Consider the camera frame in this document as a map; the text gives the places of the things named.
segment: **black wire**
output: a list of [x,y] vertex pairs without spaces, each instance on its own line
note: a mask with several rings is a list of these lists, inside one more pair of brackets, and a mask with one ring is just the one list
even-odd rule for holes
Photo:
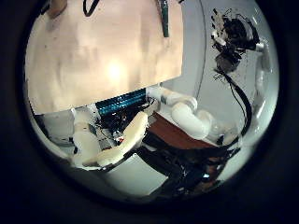
[[149,108],[150,105],[152,105],[152,104],[155,102],[155,100],[156,100],[156,99],[151,98],[151,97],[148,97],[148,98],[150,99],[150,101],[148,101],[148,104],[145,105],[145,106],[140,106],[139,109],[141,109],[141,110],[145,110],[146,108]]
[[43,6],[40,10],[40,15],[44,15],[46,11],[50,9],[50,1],[48,1],[45,6]]
[[243,113],[243,117],[244,117],[244,122],[246,123],[247,122],[247,117],[246,117],[246,115],[245,115],[245,110],[244,110],[244,108],[243,108],[243,106],[242,106],[242,104],[239,102],[239,100],[236,98],[236,96],[235,96],[235,93],[234,93],[234,90],[233,90],[233,87],[232,87],[232,84],[230,83],[230,87],[231,87],[231,91],[232,91],[232,94],[233,94],[233,96],[234,96],[234,98],[235,98],[235,100],[237,101],[237,103],[240,105],[240,107],[241,107],[241,109],[242,109],[242,113]]
[[93,12],[100,0],[93,0],[92,6],[89,11],[87,11],[87,8],[86,8],[86,1],[87,0],[83,1],[83,11],[84,11],[84,14],[86,17],[90,17],[93,14]]
[[227,9],[227,10],[224,12],[223,16],[226,16],[229,12],[232,12],[232,9],[231,9],[231,8]]
[[241,14],[235,14],[237,17],[240,16],[245,22],[249,22],[249,18],[245,18],[244,16],[242,16]]
[[[251,124],[251,120],[252,120],[252,109],[251,109],[251,104],[249,101],[249,98],[247,97],[247,95],[241,90],[241,88],[236,85],[234,83],[234,81],[225,73],[221,72],[221,74],[225,77],[225,79],[228,81],[228,83],[232,84],[235,88],[236,93],[240,96],[241,100],[243,101],[243,104],[245,106],[246,109],[246,117],[247,117],[247,122],[245,123],[242,131],[241,131],[241,135],[244,136],[247,131],[249,130],[249,126]],[[229,146],[227,147],[231,147],[233,144],[235,144],[238,141],[239,137],[237,137]]]
[[101,134],[105,137],[105,138],[107,138],[107,139],[110,139],[110,140],[113,140],[114,141],[114,139],[113,138],[109,138],[108,136],[106,136],[104,133],[103,133],[103,130],[100,128],[100,131],[101,131]]

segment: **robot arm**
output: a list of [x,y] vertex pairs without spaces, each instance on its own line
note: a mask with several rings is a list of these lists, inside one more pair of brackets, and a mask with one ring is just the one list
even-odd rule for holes
[[72,161],[80,168],[94,163],[102,167],[118,163],[127,152],[140,147],[148,127],[148,115],[144,112],[137,113],[123,131],[123,142],[119,146],[102,151],[96,136],[92,113],[85,106],[73,111],[75,117],[73,141],[77,153]]
[[214,118],[205,110],[197,110],[194,97],[170,91],[160,86],[147,88],[148,97],[171,107],[171,118],[190,137],[196,140],[206,138],[212,128]]

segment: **beige cloth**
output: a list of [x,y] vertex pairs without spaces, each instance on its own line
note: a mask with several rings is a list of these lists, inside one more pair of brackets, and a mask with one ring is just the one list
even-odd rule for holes
[[168,0],[164,38],[156,0],[101,0],[87,18],[68,1],[55,20],[40,16],[26,53],[28,95],[35,114],[89,105],[178,77],[183,24]]

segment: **brown panel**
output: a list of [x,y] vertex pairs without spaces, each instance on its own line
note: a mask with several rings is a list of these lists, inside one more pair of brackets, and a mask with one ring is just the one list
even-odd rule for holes
[[154,113],[153,116],[157,120],[150,125],[149,130],[161,137],[167,144],[184,149],[213,147],[209,143],[189,137],[180,128],[164,119],[161,115]]

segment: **electronic components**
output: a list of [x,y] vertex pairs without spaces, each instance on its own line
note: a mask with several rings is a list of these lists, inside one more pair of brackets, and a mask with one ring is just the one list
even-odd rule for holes
[[143,109],[142,105],[146,102],[146,90],[142,89],[96,103],[96,108],[101,117],[100,127],[109,129],[119,139],[120,133]]
[[232,10],[227,10],[221,15],[214,8],[212,39],[214,40],[213,48],[217,49],[220,54],[216,57],[217,72],[225,74],[234,72],[239,66],[242,59],[241,55],[247,49],[256,50],[256,45],[260,43],[259,35],[250,19],[236,13],[235,18],[229,18]]

